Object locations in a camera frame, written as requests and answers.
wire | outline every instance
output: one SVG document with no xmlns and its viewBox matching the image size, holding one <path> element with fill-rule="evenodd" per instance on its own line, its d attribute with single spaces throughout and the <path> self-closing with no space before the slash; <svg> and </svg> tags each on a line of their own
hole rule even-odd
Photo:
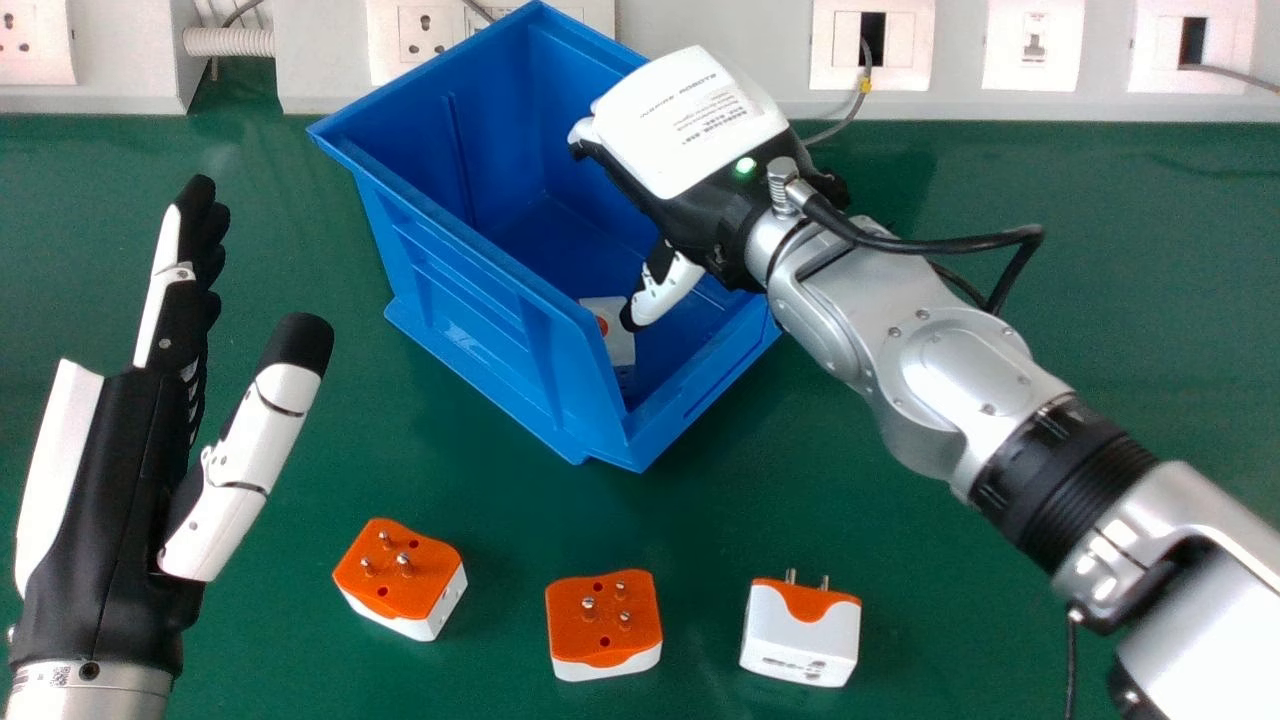
<svg viewBox="0 0 1280 720">
<path fill-rule="evenodd" d="M 872 64 L 874 63 L 874 60 L 872 59 L 872 46 L 867 42 L 865 37 L 859 37 L 858 40 L 863 45 L 864 70 L 863 70 L 863 78 L 858 83 L 858 97 L 854 99 L 854 106 L 849 110 L 849 114 L 845 115 L 845 119 L 819 132 L 818 135 L 806 137 L 803 141 L 800 141 L 801 143 L 805 145 L 805 147 L 810 145 L 817 145 L 829 137 L 836 136 L 840 131 L 847 128 L 854 122 L 854 118 L 858 117 L 858 111 L 863 109 L 863 102 L 867 100 L 867 96 L 870 95 L 872 92 Z"/>
<path fill-rule="evenodd" d="M 227 15 L 227 19 L 223 20 L 223 27 L 232 27 L 232 23 L 241 19 L 241 17 L 244 13 L 252 10 L 253 8 L 257 8 L 265 1 L 266 0 L 248 0 L 248 3 L 244 3 L 239 8 L 236 8 L 236 12 Z M 214 55 L 214 59 L 209 63 L 209 79 L 215 82 L 218 81 L 218 55 Z"/>
<path fill-rule="evenodd" d="M 462 0 L 462 4 L 466 5 L 467 8 L 471 8 L 472 10 L 475 10 L 475 14 L 480 15 L 480 18 L 484 22 L 486 22 L 489 24 L 493 24 L 494 22 L 497 22 L 497 20 L 493 19 L 493 15 L 489 14 L 489 10 L 485 10 L 484 6 L 480 5 L 480 3 L 476 3 L 476 0 Z"/>
<path fill-rule="evenodd" d="M 1062 720 L 1071 720 L 1075 716 L 1075 666 L 1076 628 L 1080 625 L 1083 615 L 1075 607 L 1066 610 L 1066 697 L 1062 706 Z"/>
<path fill-rule="evenodd" d="M 1245 85 L 1252 85 L 1253 87 L 1261 87 L 1262 90 L 1266 90 L 1267 92 L 1272 92 L 1275 95 L 1280 95 L 1280 85 L 1276 85 L 1274 82 L 1267 82 L 1267 81 L 1265 81 L 1262 78 L 1253 77 L 1251 74 L 1238 73 L 1235 70 L 1229 70 L 1226 68 L 1219 68 L 1217 65 L 1197 65 L 1197 64 L 1193 63 L 1193 64 L 1178 65 L 1178 69 L 1179 70 L 1196 70 L 1198 73 L 1210 73 L 1210 74 L 1215 74 L 1215 76 L 1229 77 L 1231 79 L 1238 79 L 1238 81 L 1240 81 L 1240 82 L 1243 82 Z"/>
<path fill-rule="evenodd" d="M 937 273 L 940 278 L 955 286 L 955 288 L 965 293 L 969 297 L 969 300 L 973 300 L 974 305 L 977 305 L 978 307 L 987 306 L 987 299 L 982 296 L 982 291 L 974 287 L 972 282 L 966 281 L 964 275 L 952 270 L 951 268 L 947 268 L 946 265 L 940 265 L 932 260 L 929 260 L 929 266 L 933 268 L 933 272 Z"/>
<path fill-rule="evenodd" d="M 986 252 L 988 250 L 998 250 L 1001 247 L 1018 245 L 1018 252 L 1005 266 L 1005 272 L 1001 273 L 1000 281 L 996 282 L 996 290 L 991 292 L 991 297 L 982 306 L 983 310 L 991 313 L 992 315 L 1000 315 L 1004 310 L 1005 302 L 1009 300 L 1009 293 L 1012 291 L 1014 283 L 1018 282 L 1018 275 L 1021 274 L 1023 268 L 1025 268 L 1027 263 L 1030 261 L 1032 255 L 1034 255 L 1036 251 L 1039 250 L 1039 246 L 1044 242 L 1044 228 L 1041 225 L 1023 225 L 1020 228 L 998 233 L 954 237 L 948 240 L 936 240 L 932 242 L 910 242 L 905 240 L 879 237 L 850 223 L 844 215 L 840 214 L 838 210 L 836 210 L 835 206 L 832 206 L 829 200 L 817 192 L 810 196 L 801 211 L 847 242 L 895 255 L 972 255 L 975 252 Z M 964 291 L 965 295 L 969 295 L 969 292 L 963 287 L 961 291 Z"/>
</svg>

robotic hand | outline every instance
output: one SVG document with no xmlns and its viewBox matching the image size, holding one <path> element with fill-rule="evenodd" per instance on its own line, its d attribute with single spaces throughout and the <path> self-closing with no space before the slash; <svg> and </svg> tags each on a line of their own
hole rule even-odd
<svg viewBox="0 0 1280 720">
<path fill-rule="evenodd" d="M 995 295 L 991 313 L 961 302 L 925 259 L 1038 242 L 1038 228 L 911 243 L 846 219 L 841 183 L 815 173 L 776 104 L 700 47 L 640 68 L 591 113 L 571 150 L 666 238 L 632 325 L 704 269 L 767 292 L 782 329 L 872 406 L 895 457 L 1039 564 L 1074 621 L 1129 629 L 1108 678 L 1125 717 L 1280 717 L 1280 534 L 1085 406 L 992 314 Z"/>
<path fill-rule="evenodd" d="M 183 630 L 271 492 L 333 348 L 280 320 L 218 442 L 186 470 L 205 409 L 209 329 L 230 220 L 195 177 L 160 228 L 133 364 L 58 366 L 18 519 L 6 717 L 159 719 Z"/>
</svg>

gray cable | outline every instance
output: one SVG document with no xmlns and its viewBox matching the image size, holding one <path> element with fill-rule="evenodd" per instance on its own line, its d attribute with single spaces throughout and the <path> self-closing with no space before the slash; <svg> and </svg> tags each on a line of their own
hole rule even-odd
<svg viewBox="0 0 1280 720">
<path fill-rule="evenodd" d="M 227 19 L 223 20 L 223 27 L 232 27 L 232 23 L 241 19 L 241 17 L 244 13 L 252 10 L 253 8 L 257 8 L 262 3 L 266 3 L 266 0 L 248 0 L 248 3 L 244 3 L 239 8 L 236 8 L 236 12 L 227 15 Z M 209 63 L 209 79 L 212 81 L 218 79 L 218 55 L 214 55 L 212 61 Z"/>
<path fill-rule="evenodd" d="M 493 19 L 493 15 L 489 14 L 489 10 L 485 10 L 480 5 L 480 3 L 476 3 L 476 0 L 462 0 L 462 4 L 466 5 L 467 8 L 471 8 L 472 10 L 475 10 L 475 13 L 477 15 L 480 15 L 484 19 L 484 22 L 486 22 L 489 24 L 493 24 L 494 22 L 497 22 L 497 20 Z"/>
<path fill-rule="evenodd" d="M 1252 85 L 1253 87 L 1261 87 L 1262 90 L 1266 90 L 1267 92 L 1272 92 L 1275 95 L 1280 95 L 1280 85 L 1276 85 L 1274 82 L 1267 82 L 1267 81 L 1265 81 L 1262 78 L 1257 78 L 1257 77 L 1253 77 L 1253 76 L 1249 76 L 1249 74 L 1238 73 L 1235 70 L 1229 70 L 1226 68 L 1219 68 L 1217 65 L 1196 65 L 1196 64 L 1188 64 L 1188 65 L 1178 65 L 1178 69 L 1179 70 L 1196 70 L 1196 72 L 1199 72 L 1199 73 L 1210 73 L 1210 74 L 1215 74 L 1215 76 L 1229 77 L 1231 79 L 1238 79 L 1238 81 L 1240 81 L 1240 82 L 1243 82 L 1245 85 Z"/>
<path fill-rule="evenodd" d="M 845 115 L 845 119 L 840 120 L 835 126 L 819 132 L 813 137 L 804 138 L 801 142 L 804 142 L 806 147 L 810 145 L 817 145 L 823 140 L 827 140 L 838 133 L 840 131 L 847 128 L 850 123 L 854 122 L 854 118 L 858 117 L 858 111 L 863 109 L 863 102 L 867 100 L 867 92 L 863 91 L 863 86 L 872 81 L 872 63 L 874 60 L 872 59 L 872 46 L 870 44 L 867 42 L 867 38 L 859 37 L 858 40 L 863 45 L 863 64 L 865 67 L 865 72 L 863 73 L 863 81 L 858 83 L 859 86 L 858 97 L 854 100 L 854 106 L 849 110 L 849 114 Z"/>
</svg>

robotic arm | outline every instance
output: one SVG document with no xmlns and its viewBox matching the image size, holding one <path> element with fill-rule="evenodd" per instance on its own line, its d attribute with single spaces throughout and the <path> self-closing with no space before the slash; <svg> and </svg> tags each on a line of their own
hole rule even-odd
<svg viewBox="0 0 1280 720">
<path fill-rule="evenodd" d="M 767 293 L 782 329 L 867 400 L 896 459 L 979 510 L 1078 621 L 1128 628 L 1108 678 L 1125 717 L 1280 717 L 1280 534 L 1091 410 L 1012 327 L 951 293 L 929 247 L 846 219 L 842 183 L 705 50 L 640 68 L 591 110 L 570 147 L 664 237 L 628 305 L 635 327 L 698 282 L 682 264 Z"/>
<path fill-rule="evenodd" d="M 193 178 L 164 217 L 132 366 L 102 377 L 59 364 L 18 519 L 9 720 L 164 715 L 205 583 L 311 407 L 333 329 L 288 315 L 219 441 L 186 471 L 229 219 L 212 181 Z"/>
</svg>

green indicator light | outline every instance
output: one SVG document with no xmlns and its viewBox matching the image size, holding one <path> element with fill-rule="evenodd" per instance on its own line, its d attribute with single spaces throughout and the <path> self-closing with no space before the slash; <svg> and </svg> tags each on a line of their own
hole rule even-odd
<svg viewBox="0 0 1280 720">
<path fill-rule="evenodd" d="M 751 173 L 755 172 L 755 159 L 742 158 L 741 160 L 733 164 L 733 172 L 742 177 L 750 176 Z"/>
</svg>

